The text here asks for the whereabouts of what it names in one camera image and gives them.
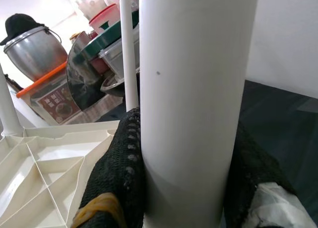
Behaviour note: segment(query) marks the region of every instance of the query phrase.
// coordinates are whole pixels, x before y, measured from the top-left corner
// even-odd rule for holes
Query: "metal bowl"
[[[67,60],[68,54],[46,28],[33,28],[10,40],[4,47],[14,65],[36,81]]]

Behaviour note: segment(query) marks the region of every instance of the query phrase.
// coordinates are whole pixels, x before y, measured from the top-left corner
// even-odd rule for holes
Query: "green lid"
[[[133,28],[139,23],[139,11],[132,12]],[[116,22],[112,26],[108,27],[102,34],[99,34],[96,38],[90,41],[86,47],[82,49],[80,53],[84,57],[91,61],[98,53],[107,48],[109,45],[121,38],[121,24],[120,21]]]

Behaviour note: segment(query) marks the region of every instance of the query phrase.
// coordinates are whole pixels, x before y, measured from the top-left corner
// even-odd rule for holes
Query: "metal cooking pot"
[[[4,53],[32,81],[36,81],[67,60],[58,39],[45,27],[33,28],[7,42]]]

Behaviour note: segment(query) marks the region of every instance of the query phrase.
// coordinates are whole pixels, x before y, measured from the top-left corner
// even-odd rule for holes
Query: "white pipe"
[[[0,119],[3,125],[3,136],[22,136],[23,128],[16,114],[8,86],[0,64]]]
[[[123,45],[126,110],[138,106],[136,63],[130,0],[119,0]]]
[[[148,228],[216,228],[257,0],[140,0]]]

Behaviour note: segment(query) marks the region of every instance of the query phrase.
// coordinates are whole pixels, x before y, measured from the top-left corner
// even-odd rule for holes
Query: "black hat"
[[[8,36],[0,42],[0,45],[5,45],[20,34],[40,26],[44,26],[44,24],[35,22],[29,15],[16,13],[5,21],[5,30]]]

